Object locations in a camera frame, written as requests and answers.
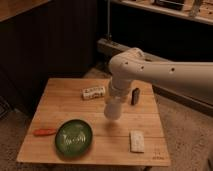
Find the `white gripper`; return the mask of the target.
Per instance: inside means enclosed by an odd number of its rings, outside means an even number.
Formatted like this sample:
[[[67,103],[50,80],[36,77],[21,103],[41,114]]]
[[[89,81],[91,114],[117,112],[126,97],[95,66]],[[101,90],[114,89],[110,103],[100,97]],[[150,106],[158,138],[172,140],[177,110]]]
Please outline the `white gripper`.
[[[111,100],[118,100],[120,103],[124,103],[131,90],[131,80],[119,79],[117,77],[111,77],[108,83],[108,92],[106,96],[106,102]]]

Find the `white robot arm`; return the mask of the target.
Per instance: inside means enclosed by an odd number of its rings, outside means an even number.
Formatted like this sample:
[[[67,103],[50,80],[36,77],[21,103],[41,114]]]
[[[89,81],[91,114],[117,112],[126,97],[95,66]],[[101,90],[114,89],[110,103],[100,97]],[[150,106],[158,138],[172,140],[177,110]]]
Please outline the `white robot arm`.
[[[149,62],[139,48],[130,48],[109,62],[109,94],[125,97],[141,80],[213,105],[213,62]]]

